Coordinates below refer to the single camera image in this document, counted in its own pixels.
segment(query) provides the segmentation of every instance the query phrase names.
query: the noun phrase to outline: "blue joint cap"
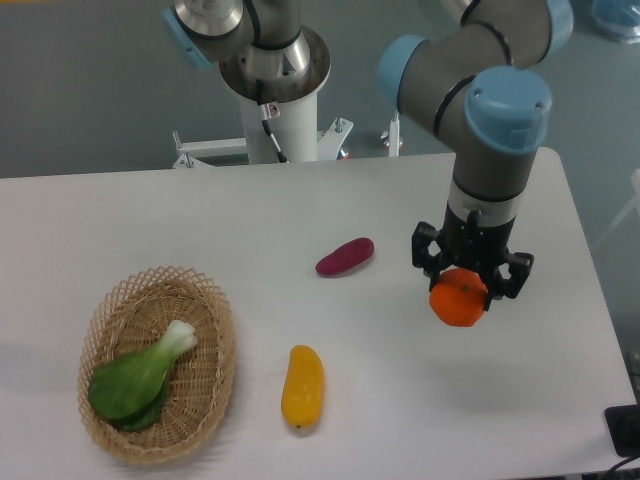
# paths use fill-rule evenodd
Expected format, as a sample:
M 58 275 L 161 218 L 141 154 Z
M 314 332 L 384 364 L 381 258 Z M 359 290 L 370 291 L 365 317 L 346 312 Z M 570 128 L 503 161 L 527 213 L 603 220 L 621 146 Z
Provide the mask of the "blue joint cap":
M 544 142 L 551 103 L 551 90 L 542 77 L 500 66 L 471 82 L 464 112 L 483 143 L 499 152 L 524 155 Z
M 173 42 L 189 65 L 196 70 L 203 70 L 211 67 L 211 62 L 202 55 L 202 52 L 198 50 L 198 47 L 196 47 L 191 41 L 170 8 L 165 8 L 162 11 L 162 18 L 169 30 L 169 34 L 171 35 Z
M 547 55 L 562 48 L 573 32 L 573 10 L 569 0 L 547 0 L 551 16 L 551 43 Z
M 400 109 L 398 95 L 402 75 L 411 55 L 423 41 L 425 41 L 425 37 L 419 35 L 403 35 L 391 42 L 378 62 L 376 76 L 378 91 L 396 110 Z

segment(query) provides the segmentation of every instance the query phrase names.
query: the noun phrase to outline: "metal bracket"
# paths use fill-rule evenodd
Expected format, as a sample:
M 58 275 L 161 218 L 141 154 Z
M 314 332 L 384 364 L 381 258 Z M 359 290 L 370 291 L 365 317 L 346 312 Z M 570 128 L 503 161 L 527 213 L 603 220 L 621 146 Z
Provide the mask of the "metal bracket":
M 344 150 L 344 141 L 352 129 L 353 122 L 338 117 L 326 132 L 318 132 L 318 161 L 348 157 L 348 153 Z M 247 142 L 244 138 L 182 143 L 178 132 L 174 131 L 173 141 L 178 154 L 178 160 L 173 164 L 173 168 L 212 167 L 213 165 L 204 163 L 197 157 L 224 157 L 247 153 Z

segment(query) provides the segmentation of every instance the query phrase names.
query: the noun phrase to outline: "bok choy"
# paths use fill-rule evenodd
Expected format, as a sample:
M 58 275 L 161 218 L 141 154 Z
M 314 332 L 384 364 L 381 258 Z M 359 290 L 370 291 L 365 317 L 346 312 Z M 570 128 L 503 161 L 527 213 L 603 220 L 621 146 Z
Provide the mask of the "bok choy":
M 166 401 L 176 360 L 197 343 L 194 332 L 191 325 L 174 320 L 154 344 L 97 368 L 88 392 L 94 411 L 123 430 L 150 426 Z

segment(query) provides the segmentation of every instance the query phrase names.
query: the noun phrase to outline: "purple sweet potato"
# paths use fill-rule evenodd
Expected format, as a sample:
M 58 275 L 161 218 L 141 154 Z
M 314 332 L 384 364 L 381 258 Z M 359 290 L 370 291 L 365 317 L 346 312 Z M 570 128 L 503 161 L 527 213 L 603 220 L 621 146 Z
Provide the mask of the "purple sweet potato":
M 322 276 L 338 275 L 371 258 L 373 251 L 374 245 L 371 239 L 356 238 L 320 260 L 316 265 L 316 272 Z

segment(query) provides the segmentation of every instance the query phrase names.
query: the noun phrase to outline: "yellow fruit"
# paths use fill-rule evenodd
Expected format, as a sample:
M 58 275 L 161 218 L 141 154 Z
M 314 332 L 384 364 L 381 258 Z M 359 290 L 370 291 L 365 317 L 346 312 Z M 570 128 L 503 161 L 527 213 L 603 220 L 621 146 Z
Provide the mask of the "yellow fruit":
M 282 416 L 293 428 L 314 426 L 322 413 L 324 369 L 318 354 L 306 345 L 296 345 L 289 355 L 282 390 Z

